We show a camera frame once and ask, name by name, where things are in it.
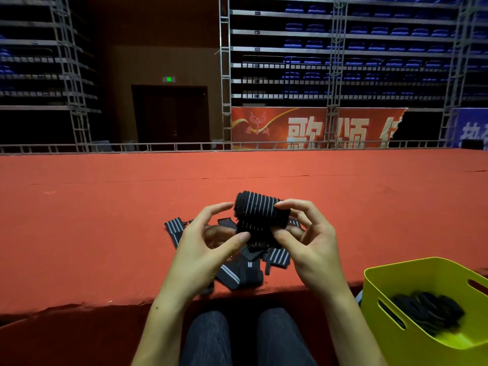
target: basket handle hole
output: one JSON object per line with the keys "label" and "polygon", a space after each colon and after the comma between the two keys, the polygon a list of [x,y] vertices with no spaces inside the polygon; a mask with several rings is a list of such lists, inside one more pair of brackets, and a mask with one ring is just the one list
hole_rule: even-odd
{"label": "basket handle hole", "polygon": [[481,291],[485,295],[488,295],[488,287],[486,287],[484,285],[481,285],[480,283],[478,283],[478,282],[476,282],[474,280],[471,280],[471,279],[469,279],[467,281],[467,283],[469,284],[469,286],[475,288],[478,291]]}
{"label": "basket handle hole", "polygon": [[380,299],[378,299],[378,305],[382,308],[383,311],[385,311],[387,313],[387,315],[394,321],[397,323],[397,325],[399,327],[401,327],[403,330],[406,329],[406,326],[405,326],[405,323],[397,316],[393,313],[393,311],[391,309],[389,309],[386,304],[384,304]]}

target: jeans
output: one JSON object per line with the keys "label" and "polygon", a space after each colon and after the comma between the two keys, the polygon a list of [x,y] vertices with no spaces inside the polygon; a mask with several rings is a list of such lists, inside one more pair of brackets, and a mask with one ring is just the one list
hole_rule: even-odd
{"label": "jeans", "polygon": [[[259,366],[317,366],[297,324],[283,308],[259,316],[257,355]],[[207,312],[192,322],[180,366],[232,366],[229,325],[222,313]]]}

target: yellow plastic basket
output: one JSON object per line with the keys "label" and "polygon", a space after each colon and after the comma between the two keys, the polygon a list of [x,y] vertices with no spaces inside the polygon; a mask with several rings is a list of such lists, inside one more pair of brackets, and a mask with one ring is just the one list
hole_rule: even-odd
{"label": "yellow plastic basket", "polygon": [[[488,295],[477,286],[488,292],[488,279],[438,257],[365,270],[361,309],[389,366],[488,365]],[[442,332],[433,338],[388,299],[418,290],[447,295],[459,303],[466,314],[457,333]]]}

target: blue banner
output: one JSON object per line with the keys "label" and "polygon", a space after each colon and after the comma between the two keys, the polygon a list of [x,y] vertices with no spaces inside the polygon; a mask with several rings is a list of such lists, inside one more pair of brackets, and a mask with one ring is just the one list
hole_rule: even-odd
{"label": "blue banner", "polygon": [[466,139],[483,140],[488,150],[488,108],[459,109],[453,147],[460,148]]}

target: left hand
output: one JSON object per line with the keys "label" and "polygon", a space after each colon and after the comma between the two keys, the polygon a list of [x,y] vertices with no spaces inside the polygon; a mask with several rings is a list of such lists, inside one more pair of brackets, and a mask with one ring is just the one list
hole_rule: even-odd
{"label": "left hand", "polygon": [[161,288],[166,298],[186,307],[215,278],[222,264],[251,237],[248,232],[222,226],[207,226],[213,215],[226,211],[234,203],[205,207],[183,231],[178,249]]}

